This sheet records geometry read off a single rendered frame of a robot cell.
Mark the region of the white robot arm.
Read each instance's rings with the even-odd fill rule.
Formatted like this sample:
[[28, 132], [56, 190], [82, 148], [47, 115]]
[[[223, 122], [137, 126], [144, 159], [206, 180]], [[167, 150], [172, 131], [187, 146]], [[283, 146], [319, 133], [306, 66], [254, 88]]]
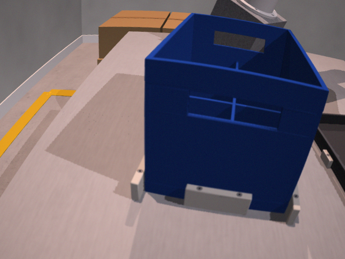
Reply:
[[279, 0], [237, 0], [243, 7], [268, 19], [276, 19], [274, 10]]

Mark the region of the blue plastic crate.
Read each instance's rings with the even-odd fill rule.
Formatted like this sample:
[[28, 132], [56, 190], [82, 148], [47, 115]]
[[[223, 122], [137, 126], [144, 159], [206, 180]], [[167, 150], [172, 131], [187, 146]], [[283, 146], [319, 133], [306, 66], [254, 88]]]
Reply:
[[[265, 39], [264, 52], [214, 44], [215, 31]], [[197, 185], [285, 213], [328, 93], [291, 30], [191, 13], [144, 60], [145, 192]]]

